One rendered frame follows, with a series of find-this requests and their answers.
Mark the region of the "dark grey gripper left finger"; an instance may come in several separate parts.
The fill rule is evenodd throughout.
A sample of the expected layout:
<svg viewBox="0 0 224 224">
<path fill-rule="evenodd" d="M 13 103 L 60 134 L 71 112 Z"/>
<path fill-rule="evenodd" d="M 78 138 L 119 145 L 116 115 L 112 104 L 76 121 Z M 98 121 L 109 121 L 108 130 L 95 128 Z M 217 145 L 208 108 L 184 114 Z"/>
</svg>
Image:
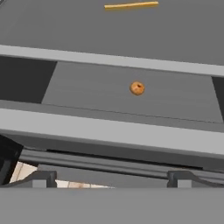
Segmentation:
<svg viewBox="0 0 224 224">
<path fill-rule="evenodd" d="M 56 171 L 34 171 L 24 179 L 9 183 L 3 187 L 17 188 L 56 188 Z"/>
</svg>

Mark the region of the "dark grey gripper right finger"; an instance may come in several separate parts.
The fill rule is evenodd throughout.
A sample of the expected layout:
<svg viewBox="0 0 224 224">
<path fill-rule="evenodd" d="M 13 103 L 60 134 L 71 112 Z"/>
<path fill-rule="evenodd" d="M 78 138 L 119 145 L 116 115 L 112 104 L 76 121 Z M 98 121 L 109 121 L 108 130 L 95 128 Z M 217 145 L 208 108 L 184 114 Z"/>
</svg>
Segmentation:
<svg viewBox="0 0 224 224">
<path fill-rule="evenodd" d="M 201 179 L 190 171 L 168 171 L 169 188 L 224 188 L 224 184 Z"/>
</svg>

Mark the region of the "small orange round fruit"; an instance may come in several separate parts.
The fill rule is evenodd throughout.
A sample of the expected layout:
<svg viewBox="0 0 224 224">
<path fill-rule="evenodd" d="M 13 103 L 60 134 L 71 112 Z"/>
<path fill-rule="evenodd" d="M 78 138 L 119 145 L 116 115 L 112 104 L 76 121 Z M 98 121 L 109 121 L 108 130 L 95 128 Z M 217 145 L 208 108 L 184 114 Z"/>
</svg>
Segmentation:
<svg viewBox="0 0 224 224">
<path fill-rule="evenodd" d="M 140 81 L 134 81 L 130 84 L 129 90 L 133 95 L 142 95 L 145 90 L 145 85 Z"/>
</svg>

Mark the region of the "yellow stick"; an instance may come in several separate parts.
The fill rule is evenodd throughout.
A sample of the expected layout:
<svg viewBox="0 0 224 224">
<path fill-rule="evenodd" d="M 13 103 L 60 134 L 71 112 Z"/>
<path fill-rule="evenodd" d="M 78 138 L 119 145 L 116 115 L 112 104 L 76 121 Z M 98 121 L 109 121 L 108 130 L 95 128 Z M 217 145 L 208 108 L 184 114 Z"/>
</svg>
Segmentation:
<svg viewBox="0 0 224 224">
<path fill-rule="evenodd" d="M 105 4 L 105 10 L 126 10 L 135 8 L 147 8 L 147 7 L 157 7 L 159 6 L 159 1 L 150 2 L 135 2 L 135 3 L 119 3 L 119 4 Z"/>
</svg>

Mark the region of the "grey fridge drawer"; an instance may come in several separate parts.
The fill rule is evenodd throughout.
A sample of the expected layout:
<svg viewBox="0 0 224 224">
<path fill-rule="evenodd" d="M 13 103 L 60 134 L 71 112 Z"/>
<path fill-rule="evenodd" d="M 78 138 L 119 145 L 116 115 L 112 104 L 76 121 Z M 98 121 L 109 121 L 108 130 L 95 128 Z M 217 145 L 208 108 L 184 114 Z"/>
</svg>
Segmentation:
<svg viewBox="0 0 224 224">
<path fill-rule="evenodd" d="M 134 81 L 143 94 L 130 92 Z M 79 156 L 224 170 L 224 77 L 0 56 L 0 135 Z"/>
</svg>

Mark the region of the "grey fridge shelf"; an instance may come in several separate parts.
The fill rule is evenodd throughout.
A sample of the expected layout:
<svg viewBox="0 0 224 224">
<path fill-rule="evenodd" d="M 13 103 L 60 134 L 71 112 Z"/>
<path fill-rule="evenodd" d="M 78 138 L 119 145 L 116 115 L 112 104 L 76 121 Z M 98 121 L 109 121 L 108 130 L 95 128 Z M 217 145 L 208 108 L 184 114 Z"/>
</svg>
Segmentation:
<svg viewBox="0 0 224 224">
<path fill-rule="evenodd" d="M 0 55 L 224 77 L 224 0 L 0 0 Z"/>
</svg>

